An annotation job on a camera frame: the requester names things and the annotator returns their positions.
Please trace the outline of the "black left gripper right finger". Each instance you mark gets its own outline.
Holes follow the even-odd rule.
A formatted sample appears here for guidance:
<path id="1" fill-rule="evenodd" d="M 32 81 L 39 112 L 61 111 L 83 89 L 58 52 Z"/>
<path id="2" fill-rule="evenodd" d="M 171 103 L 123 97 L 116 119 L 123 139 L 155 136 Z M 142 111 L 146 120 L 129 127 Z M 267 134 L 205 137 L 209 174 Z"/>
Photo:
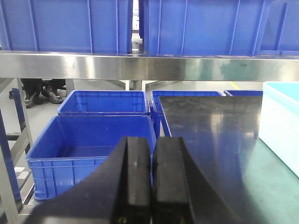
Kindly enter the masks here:
<path id="1" fill-rule="evenodd" d="M 153 223 L 243 223 L 203 176 L 182 138 L 158 139 L 152 174 Z"/>

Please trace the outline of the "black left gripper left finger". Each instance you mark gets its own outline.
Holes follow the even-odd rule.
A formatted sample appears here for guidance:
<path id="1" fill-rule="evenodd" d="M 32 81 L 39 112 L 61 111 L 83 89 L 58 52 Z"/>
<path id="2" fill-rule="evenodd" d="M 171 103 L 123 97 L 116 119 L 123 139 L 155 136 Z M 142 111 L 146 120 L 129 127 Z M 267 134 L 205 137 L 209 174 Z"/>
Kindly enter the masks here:
<path id="1" fill-rule="evenodd" d="M 36 206 L 26 224 L 150 223 L 150 147 L 146 138 L 123 137 L 88 177 Z"/>

